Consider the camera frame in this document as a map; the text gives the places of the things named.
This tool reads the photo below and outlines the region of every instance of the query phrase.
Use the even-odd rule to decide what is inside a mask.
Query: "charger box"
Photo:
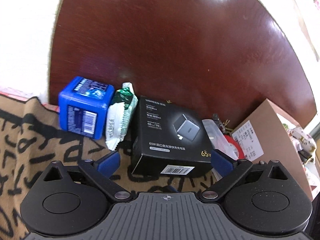
[[[100,139],[114,91],[112,85],[75,77],[59,94],[61,128]]]
[[[192,110],[141,96],[131,133],[133,174],[200,177],[212,169],[212,144]]]

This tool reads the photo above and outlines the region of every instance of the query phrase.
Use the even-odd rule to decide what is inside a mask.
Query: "blue object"
[[[110,178],[120,167],[120,154],[116,151],[111,152],[93,163],[93,166],[102,175]]]
[[[218,152],[219,150],[213,150],[211,152],[211,166],[222,176],[227,176],[231,171],[233,171],[233,164],[222,156]]]
[[[61,128],[100,139],[114,91],[112,85],[75,77],[59,94]]]

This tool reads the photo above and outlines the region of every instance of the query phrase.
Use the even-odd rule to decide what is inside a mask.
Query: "dark red wood panel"
[[[258,0],[63,0],[50,102],[74,76],[217,112],[238,125],[265,98],[301,125],[313,94],[286,37]]]

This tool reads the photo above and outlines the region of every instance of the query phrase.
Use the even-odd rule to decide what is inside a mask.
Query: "red tape roll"
[[[230,143],[230,145],[234,148],[238,158],[244,159],[244,153],[240,145],[231,136],[225,135],[224,137],[227,139],[228,143]]]

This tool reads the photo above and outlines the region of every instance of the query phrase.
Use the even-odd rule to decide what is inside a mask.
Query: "green snack wrapper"
[[[127,134],[132,114],[138,99],[134,94],[132,84],[122,84],[122,89],[116,91],[108,109],[106,124],[106,144],[113,151]]]

